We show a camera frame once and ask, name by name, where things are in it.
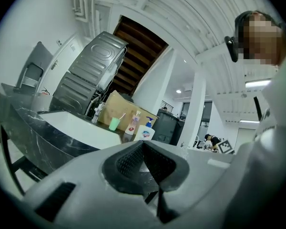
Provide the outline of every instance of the railing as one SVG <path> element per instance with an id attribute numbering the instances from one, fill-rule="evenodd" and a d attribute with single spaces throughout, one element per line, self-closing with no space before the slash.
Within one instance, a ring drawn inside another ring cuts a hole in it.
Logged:
<path id="1" fill-rule="evenodd" d="M 173 106 L 169 105 L 167 102 L 162 100 L 160 108 L 162 109 L 163 107 L 166 107 L 168 112 L 172 112 L 174 108 Z"/>

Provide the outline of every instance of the window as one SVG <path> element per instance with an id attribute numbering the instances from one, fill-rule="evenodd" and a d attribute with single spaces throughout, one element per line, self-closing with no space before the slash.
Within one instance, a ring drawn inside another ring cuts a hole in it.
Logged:
<path id="1" fill-rule="evenodd" d="M 180 114 L 181 119 L 186 118 L 187 112 L 189 111 L 189 107 L 190 107 L 190 103 L 183 103 L 181 114 Z M 201 121 L 210 122 L 211 110 L 212 110 L 212 102 L 205 102 Z"/>
<path id="2" fill-rule="evenodd" d="M 187 116 L 187 112 L 189 111 L 190 103 L 183 103 L 180 118 L 185 119 Z"/>

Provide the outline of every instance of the marble countertop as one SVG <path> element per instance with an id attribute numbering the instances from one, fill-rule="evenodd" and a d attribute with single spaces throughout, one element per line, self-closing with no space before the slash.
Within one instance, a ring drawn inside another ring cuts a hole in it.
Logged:
<path id="1" fill-rule="evenodd" d="M 91 122 L 91 118 L 70 111 L 70 106 L 53 96 L 32 94 L 10 85 L 1 84 L 0 124 L 17 148 L 39 169 L 49 174 L 74 157 L 97 151 L 46 122 L 39 114 L 68 111 Z M 96 124 L 108 129 L 102 123 Z M 130 142 L 134 136 L 123 131 L 117 133 L 122 143 Z"/>

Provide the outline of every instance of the ceiling light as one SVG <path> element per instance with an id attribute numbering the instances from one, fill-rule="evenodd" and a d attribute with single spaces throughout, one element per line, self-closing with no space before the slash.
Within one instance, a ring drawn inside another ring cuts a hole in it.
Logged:
<path id="1" fill-rule="evenodd" d="M 245 86 L 246 86 L 246 88 L 256 87 L 256 86 L 267 86 L 269 83 L 270 83 L 270 80 L 246 82 Z"/>
<path id="2" fill-rule="evenodd" d="M 259 121 L 254 121 L 254 120 L 241 120 L 241 123 L 253 123 L 253 124 L 258 124 Z"/>

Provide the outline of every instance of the bottle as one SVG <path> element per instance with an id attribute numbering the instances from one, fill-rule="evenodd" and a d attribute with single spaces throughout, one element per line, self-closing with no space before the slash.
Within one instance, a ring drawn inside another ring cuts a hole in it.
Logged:
<path id="1" fill-rule="evenodd" d="M 125 133 L 126 134 L 129 134 L 129 135 L 133 135 L 134 133 L 134 130 L 140 120 L 140 111 L 137 110 L 137 113 L 135 115 L 133 115 L 133 118 L 132 118 L 132 121 L 129 123 L 129 125 L 127 126 L 126 130 L 125 130 Z"/>
<path id="2" fill-rule="evenodd" d="M 91 120 L 92 123 L 97 122 L 97 120 L 99 119 L 99 115 L 100 115 L 101 111 L 103 110 L 104 106 L 105 106 L 105 103 L 102 102 L 101 104 L 99 104 L 99 106 L 97 108 L 94 109 L 95 113 L 94 113 L 94 116 Z"/>
<path id="3" fill-rule="evenodd" d="M 152 120 L 151 117 L 149 118 L 149 121 L 146 123 L 146 125 L 140 125 L 137 135 L 134 138 L 134 141 L 138 140 L 151 140 L 154 135 L 154 129 L 152 129 Z"/>

